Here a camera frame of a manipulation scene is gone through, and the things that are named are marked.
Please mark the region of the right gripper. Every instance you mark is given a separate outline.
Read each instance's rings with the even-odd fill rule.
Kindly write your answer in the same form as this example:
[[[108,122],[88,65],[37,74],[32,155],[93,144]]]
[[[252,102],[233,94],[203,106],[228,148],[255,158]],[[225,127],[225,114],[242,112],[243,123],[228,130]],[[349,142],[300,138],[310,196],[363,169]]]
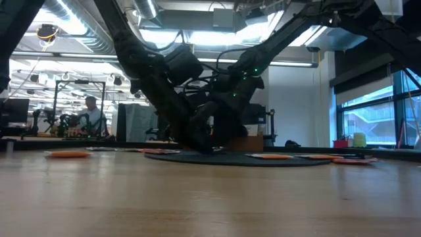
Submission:
[[[197,126],[206,130],[210,136],[210,150],[223,147],[234,138],[247,136],[247,129],[241,123],[243,111],[249,105],[256,90],[264,89],[264,81],[251,71],[233,70],[229,66],[220,70],[212,81],[210,100],[202,105],[189,120],[189,127]],[[214,116],[215,134],[209,119]]]

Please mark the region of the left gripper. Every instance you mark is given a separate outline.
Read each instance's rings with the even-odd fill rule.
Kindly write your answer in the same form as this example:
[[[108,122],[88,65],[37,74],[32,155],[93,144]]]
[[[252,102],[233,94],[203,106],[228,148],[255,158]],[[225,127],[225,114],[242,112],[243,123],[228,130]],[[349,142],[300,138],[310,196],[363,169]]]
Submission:
[[[210,136],[201,127],[191,126],[192,108],[160,72],[135,71],[130,74],[131,92],[141,91],[167,123],[166,133],[175,142],[198,152],[210,152]]]

